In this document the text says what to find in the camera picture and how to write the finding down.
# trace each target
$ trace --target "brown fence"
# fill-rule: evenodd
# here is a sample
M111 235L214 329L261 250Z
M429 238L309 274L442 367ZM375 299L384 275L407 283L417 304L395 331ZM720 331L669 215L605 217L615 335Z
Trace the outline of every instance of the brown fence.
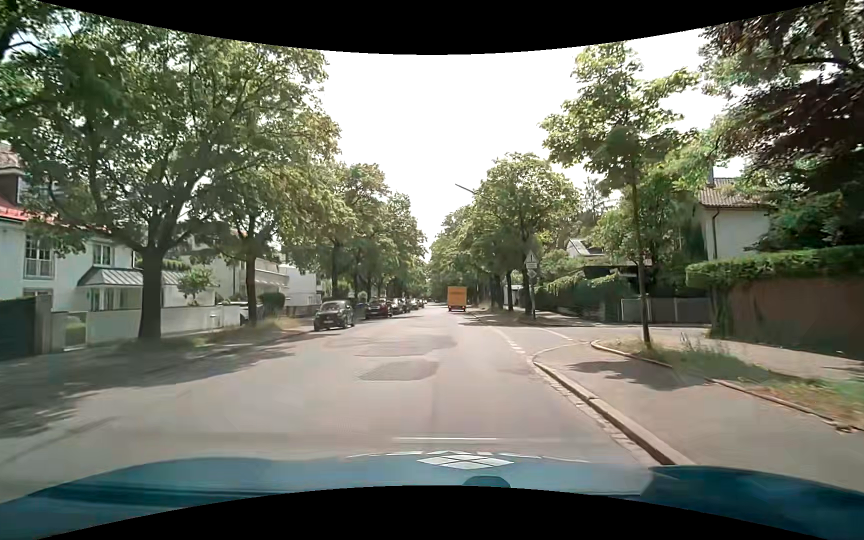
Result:
M864 360L864 277L753 281L723 308L719 336Z

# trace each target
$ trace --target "dark car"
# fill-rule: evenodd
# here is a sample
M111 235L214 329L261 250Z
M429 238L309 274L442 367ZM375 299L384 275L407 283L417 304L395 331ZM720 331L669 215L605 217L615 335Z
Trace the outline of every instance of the dark car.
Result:
M348 328L355 326L355 310L350 300L329 300L318 307L312 328L318 332L333 327Z
M392 298L389 300L389 309L392 315L402 315L405 313L405 303L401 298Z
M436 486L436 494L447 486L518 488L505 497L520 506L548 504L549 497L566 502L591 495L589 506L631 509L640 520L681 520L675 523L692 530L776 533L766 526L796 533L793 538L864 540L864 494L855 491L724 467L645 469L578 461L438 448L308 460L232 455L171 459L100 472L1 502L0 538L45 538L86 527L99 527L92 531L101 534L105 524L159 512L155 520L166 527L187 525L210 511L221 519L241 512L248 520L256 511L253 503L263 501L259 497L301 491L316 490L335 506L369 500L387 504L385 492L377 497L382 490L368 486L406 485L409 494L417 486ZM125 525L108 529L109 536L121 535Z
M392 316L392 301L384 298L372 300L366 307L366 319Z

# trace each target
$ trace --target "metal canopy roof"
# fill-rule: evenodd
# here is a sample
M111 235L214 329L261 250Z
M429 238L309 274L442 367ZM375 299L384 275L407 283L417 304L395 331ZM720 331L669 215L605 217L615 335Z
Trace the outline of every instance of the metal canopy roof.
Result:
M177 286L182 272L162 270L162 285ZM104 268L93 266L78 279L78 287L142 287L142 271L138 268Z

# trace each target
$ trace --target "car hood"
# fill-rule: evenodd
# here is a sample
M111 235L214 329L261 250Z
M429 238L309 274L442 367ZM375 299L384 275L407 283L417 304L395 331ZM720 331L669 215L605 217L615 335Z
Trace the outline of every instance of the car hood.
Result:
M597 464L515 452L396 451L306 461L203 457L96 474L0 504L0 538L41 537L132 517L311 490L454 485L605 495L828 539L864 538L864 495L722 467Z

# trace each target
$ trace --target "dormer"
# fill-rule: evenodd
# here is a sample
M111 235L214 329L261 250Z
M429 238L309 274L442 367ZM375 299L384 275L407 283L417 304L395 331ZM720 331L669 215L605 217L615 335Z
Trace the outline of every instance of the dormer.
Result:
M22 170L15 165L0 163L0 204L17 207L22 200L25 181Z

